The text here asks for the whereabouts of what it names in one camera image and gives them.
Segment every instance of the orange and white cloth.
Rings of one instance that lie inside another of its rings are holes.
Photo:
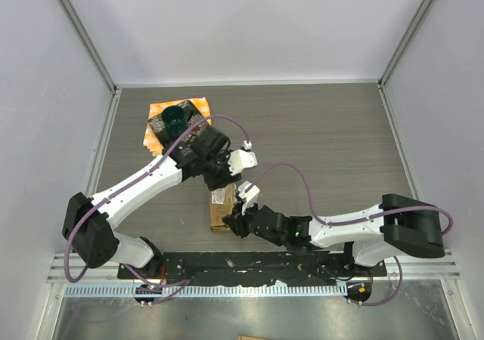
[[[209,103],[207,102],[205,97],[188,98],[188,100],[190,100],[195,105],[195,107],[200,111],[200,113],[204,117],[210,116]],[[171,102],[162,102],[161,104],[151,104],[150,113],[148,114],[148,119],[150,119],[153,116],[159,115],[167,107],[173,106],[175,104],[180,104],[183,101],[184,100],[172,100]],[[149,151],[151,151],[151,153],[153,154],[153,156],[158,156],[163,151],[163,145],[158,141],[157,137],[151,131],[150,125],[147,125],[146,127],[146,132],[144,133],[143,146],[148,148]]]

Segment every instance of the brown box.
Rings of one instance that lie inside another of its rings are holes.
[[[253,338],[250,336],[239,336],[239,340],[269,340],[268,338]]]
[[[223,189],[210,193],[210,229],[212,232],[226,232],[230,230],[222,218],[232,213],[235,202],[235,184],[229,184]]]

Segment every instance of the white label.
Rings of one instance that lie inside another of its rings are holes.
[[[223,204],[225,201],[225,188],[212,192],[212,204]]]

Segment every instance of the orange checkered cloth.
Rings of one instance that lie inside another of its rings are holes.
[[[210,107],[205,97],[202,98],[188,98],[195,107],[200,111],[200,113],[207,117],[210,116]],[[175,104],[180,104],[184,100],[172,100],[171,102],[162,102],[161,104],[151,104],[150,113],[148,114],[148,119],[153,116],[159,115],[164,109]],[[150,125],[147,125],[146,132],[144,133],[143,146],[148,148],[153,156],[158,156],[163,150],[163,145],[158,141],[157,137],[151,131]]]

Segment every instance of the orange object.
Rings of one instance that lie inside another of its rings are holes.
[[[188,98],[195,107],[200,111],[200,113],[204,116],[210,116],[210,107],[209,103],[207,102],[205,97],[202,98]],[[153,116],[159,115],[162,113],[164,109],[167,107],[180,104],[184,100],[172,100],[170,102],[162,102],[161,104],[151,104],[150,105],[150,112],[148,113],[148,119]],[[148,148],[149,151],[153,154],[153,156],[158,156],[163,151],[163,145],[158,141],[157,137],[151,131],[150,125],[147,125],[146,132],[144,133],[144,140],[143,146]]]

